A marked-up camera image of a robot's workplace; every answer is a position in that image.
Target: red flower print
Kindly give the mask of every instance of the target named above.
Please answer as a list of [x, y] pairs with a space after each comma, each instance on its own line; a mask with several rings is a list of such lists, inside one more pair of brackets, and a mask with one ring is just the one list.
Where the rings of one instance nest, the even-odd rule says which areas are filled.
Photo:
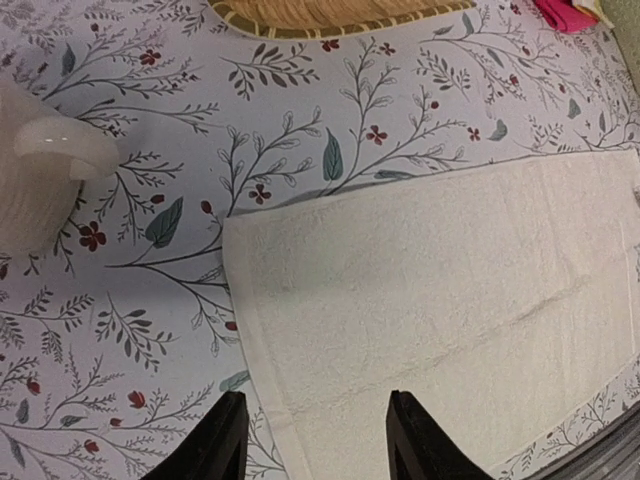
[[148, 49], [142, 55], [140, 55], [140, 63], [142, 65], [155, 65], [156, 60], [158, 60], [162, 55], [158, 52], [154, 52], [151, 49]]
[[267, 192], [264, 189], [264, 185], [259, 183], [256, 185], [256, 189], [249, 192], [249, 198], [255, 198], [258, 205], [262, 205], [265, 200], [271, 198], [271, 192]]
[[322, 49], [325, 52], [330, 52], [331, 50], [337, 50], [340, 48], [340, 42], [337, 38], [334, 38], [333, 40], [323, 40], [322, 42]]
[[367, 133], [367, 140], [373, 140], [373, 143], [379, 146], [382, 145], [382, 141], [386, 140], [388, 136], [389, 135], [387, 135], [385, 132], [380, 131], [380, 127], [378, 127], [377, 125], [372, 125], [371, 132]]
[[203, 200], [203, 201], [200, 202], [200, 208], [207, 215], [211, 215], [211, 212], [213, 212], [213, 208], [211, 208], [211, 204], [209, 202], [207, 202], [206, 200]]
[[40, 384], [32, 378], [27, 379], [27, 390], [33, 395], [40, 395]]
[[480, 140], [480, 130], [478, 130], [477, 128], [467, 128], [467, 132], [469, 132], [471, 135], [469, 135], [469, 138], [471, 139], [472, 142], [475, 142], [476, 140]]
[[127, 395], [127, 398], [131, 402], [131, 408], [143, 408], [147, 401], [144, 399], [144, 395], [140, 392], [136, 392], [135, 390]]
[[89, 248], [90, 252], [95, 252], [98, 245], [107, 243], [107, 236], [100, 231], [98, 222], [90, 222], [89, 226], [80, 227], [80, 245]]
[[100, 451], [100, 447], [93, 440], [85, 440], [84, 449], [89, 453], [97, 453]]
[[384, 44], [380, 46], [380, 51], [386, 54], [388, 57], [396, 53], [396, 49], [391, 48], [391, 45], [389, 45], [388, 42], [384, 42]]

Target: wicker basket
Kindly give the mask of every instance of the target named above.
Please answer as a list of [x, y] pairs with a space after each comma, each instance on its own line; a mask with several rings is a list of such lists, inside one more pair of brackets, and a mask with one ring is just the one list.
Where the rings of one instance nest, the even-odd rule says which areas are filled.
[[475, 6], [473, 0], [209, 0], [242, 33], [283, 40], [340, 37]]

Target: bedsheet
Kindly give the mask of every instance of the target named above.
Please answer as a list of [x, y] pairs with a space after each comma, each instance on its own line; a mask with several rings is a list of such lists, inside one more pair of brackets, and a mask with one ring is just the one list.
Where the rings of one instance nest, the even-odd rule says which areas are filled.
[[[638, 147], [608, 31], [558, 34], [530, 0], [478, 4], [300, 44], [242, 37], [199, 0], [0, 0], [0, 75], [124, 156], [49, 251], [0, 257], [0, 479], [139, 478], [228, 390], [249, 398], [248, 477], [287, 478], [238, 343], [226, 216]], [[638, 395], [635, 364], [492, 474], [525, 478]]]

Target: towel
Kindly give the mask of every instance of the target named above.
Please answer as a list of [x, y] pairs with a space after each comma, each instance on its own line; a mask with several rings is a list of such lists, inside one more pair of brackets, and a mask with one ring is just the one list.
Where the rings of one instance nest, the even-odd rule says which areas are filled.
[[228, 219], [242, 347], [292, 480], [387, 480], [412, 391], [491, 470], [636, 355], [635, 151], [486, 166]]
[[571, 0], [534, 0], [549, 26], [563, 33], [577, 33], [598, 20], [573, 7]]

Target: pink cloth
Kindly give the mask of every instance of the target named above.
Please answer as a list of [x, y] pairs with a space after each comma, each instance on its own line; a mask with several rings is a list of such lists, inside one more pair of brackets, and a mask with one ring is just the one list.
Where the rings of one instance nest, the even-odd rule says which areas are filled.
[[571, 5], [571, 0], [534, 0], [551, 28], [564, 33], [576, 33], [598, 23], [595, 18]]

